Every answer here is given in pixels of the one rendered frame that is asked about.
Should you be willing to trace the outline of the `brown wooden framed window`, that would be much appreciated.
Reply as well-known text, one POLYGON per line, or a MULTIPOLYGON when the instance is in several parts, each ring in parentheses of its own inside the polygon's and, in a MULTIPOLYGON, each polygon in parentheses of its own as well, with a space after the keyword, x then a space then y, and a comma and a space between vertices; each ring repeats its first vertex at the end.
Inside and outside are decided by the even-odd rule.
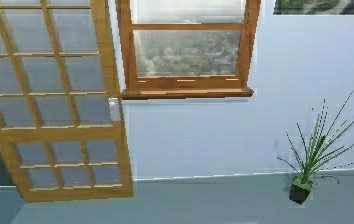
POLYGON ((261 0, 115 0, 122 97, 250 97, 261 0))

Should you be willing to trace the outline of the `wooden glass-paned room door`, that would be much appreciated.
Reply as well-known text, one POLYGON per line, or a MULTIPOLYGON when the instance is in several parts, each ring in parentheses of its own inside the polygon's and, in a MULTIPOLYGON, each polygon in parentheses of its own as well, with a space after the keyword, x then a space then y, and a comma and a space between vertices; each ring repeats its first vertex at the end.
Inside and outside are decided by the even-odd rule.
POLYGON ((0 157, 27 202, 132 196, 108 0, 0 0, 0 157))

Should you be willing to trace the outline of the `green potted house plant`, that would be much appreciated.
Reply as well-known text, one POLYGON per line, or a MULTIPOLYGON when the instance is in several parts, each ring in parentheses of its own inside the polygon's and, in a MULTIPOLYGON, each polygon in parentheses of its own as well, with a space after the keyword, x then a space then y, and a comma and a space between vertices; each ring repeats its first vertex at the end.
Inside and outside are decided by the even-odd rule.
POLYGON ((340 127, 337 128, 334 133, 331 133, 332 128, 337 123, 337 120, 345 109, 345 106, 349 102, 353 93, 354 89, 351 90, 343 102, 327 131, 324 131, 324 129, 326 128, 327 123, 328 106, 326 104, 326 99, 323 99, 321 112, 316 116, 313 131, 310 134, 308 142, 305 142, 305 137, 301 127, 297 124, 297 130, 300 134, 302 146, 305 151, 304 158, 300 157, 300 154, 295 148, 289 133, 286 133, 290 144, 290 149, 295 156, 297 167, 282 157, 277 157, 277 159, 283 161, 295 171, 295 175, 290 183, 288 196, 290 201, 295 202, 298 205, 302 205, 308 199, 313 186, 317 184, 315 181, 315 174, 323 171, 323 166, 325 164, 354 148, 354 144, 349 146, 342 145, 332 151, 328 151, 328 149, 354 125, 354 120, 351 122, 344 120, 340 127))

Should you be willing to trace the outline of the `dark framed wall picture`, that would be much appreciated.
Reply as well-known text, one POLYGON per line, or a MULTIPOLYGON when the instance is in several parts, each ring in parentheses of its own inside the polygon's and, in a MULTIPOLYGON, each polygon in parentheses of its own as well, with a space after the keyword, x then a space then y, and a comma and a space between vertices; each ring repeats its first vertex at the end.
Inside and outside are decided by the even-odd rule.
POLYGON ((276 0, 274 15, 354 15, 354 0, 276 0))

